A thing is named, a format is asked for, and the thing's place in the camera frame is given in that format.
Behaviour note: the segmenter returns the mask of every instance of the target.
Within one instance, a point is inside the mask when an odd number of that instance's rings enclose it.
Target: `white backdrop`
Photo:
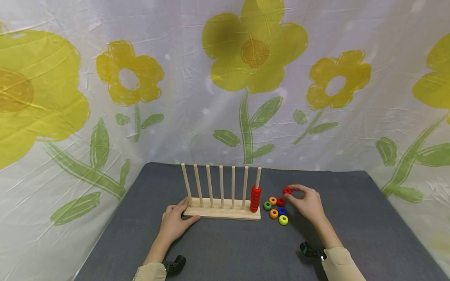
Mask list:
[[[152,161],[366,170],[450,275],[448,1],[1,3],[0,279],[72,279]]]

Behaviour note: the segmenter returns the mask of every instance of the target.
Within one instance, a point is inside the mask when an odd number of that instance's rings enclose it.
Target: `table surface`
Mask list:
[[[186,166],[192,195],[197,188]],[[206,170],[199,167],[208,200]],[[211,167],[213,194],[220,197],[219,168]],[[256,180],[248,174],[247,199]],[[224,167],[225,198],[231,198],[231,168]],[[261,202],[281,197],[288,184],[315,188],[344,246],[368,281],[449,280],[373,180],[364,171],[314,172],[263,169]],[[236,168],[236,199],[242,198],[243,168]],[[186,196],[180,165],[148,163],[122,200],[76,281],[132,280],[156,237],[167,205]],[[311,224],[291,205],[281,226],[261,208],[261,221],[203,218],[169,250],[186,257],[180,275],[168,280],[327,280],[317,259],[305,258],[303,241],[321,246]]]

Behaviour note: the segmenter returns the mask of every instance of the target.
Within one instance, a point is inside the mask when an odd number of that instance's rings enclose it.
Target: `beige sleeve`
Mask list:
[[[365,281],[346,248],[336,247],[324,252],[327,258],[322,266],[329,281]]]
[[[133,281],[165,281],[166,275],[162,263],[148,263],[138,268]]]

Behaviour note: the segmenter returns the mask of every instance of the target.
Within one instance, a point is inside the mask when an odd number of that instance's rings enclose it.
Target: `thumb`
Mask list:
[[[188,229],[191,225],[193,225],[194,223],[198,222],[200,220],[200,216],[196,215],[193,217],[190,217],[189,219],[184,221],[184,224],[186,225],[186,229]]]

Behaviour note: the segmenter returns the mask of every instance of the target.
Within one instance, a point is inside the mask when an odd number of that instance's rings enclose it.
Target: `wooden base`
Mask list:
[[[201,215],[205,218],[215,219],[245,219],[245,220],[261,220],[261,212],[258,207],[256,213],[250,211],[250,200],[245,201],[245,209],[242,209],[242,200],[234,200],[234,209],[231,209],[231,199],[224,199],[224,207],[221,208],[220,198],[214,198],[214,208],[211,208],[209,198],[203,198],[203,208],[200,207],[200,199],[192,198],[193,207],[188,206],[184,211],[185,216]]]

